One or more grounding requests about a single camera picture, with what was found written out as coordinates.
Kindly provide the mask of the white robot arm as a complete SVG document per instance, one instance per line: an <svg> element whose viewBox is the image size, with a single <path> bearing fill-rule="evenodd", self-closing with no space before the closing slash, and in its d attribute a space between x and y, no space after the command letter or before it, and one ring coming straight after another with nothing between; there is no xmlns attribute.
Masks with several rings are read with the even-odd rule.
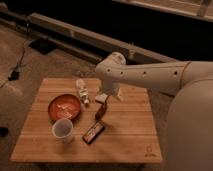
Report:
<svg viewBox="0 0 213 171"><path fill-rule="evenodd" d="M95 72L106 94L116 93L124 83L173 97L164 171L213 171L213 62L128 65L121 53L113 52Z"/></svg>

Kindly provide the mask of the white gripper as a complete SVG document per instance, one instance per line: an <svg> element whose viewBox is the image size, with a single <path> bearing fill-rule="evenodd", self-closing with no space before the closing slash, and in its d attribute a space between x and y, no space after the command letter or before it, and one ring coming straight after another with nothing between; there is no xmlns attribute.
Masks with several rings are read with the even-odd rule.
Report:
<svg viewBox="0 0 213 171"><path fill-rule="evenodd" d="M105 103L107 101L108 95L116 95L116 99L119 101L123 101L122 93L119 90L120 86L118 83L111 82L109 80L102 80L101 81L101 92L95 97L95 101L99 103Z"/></svg>

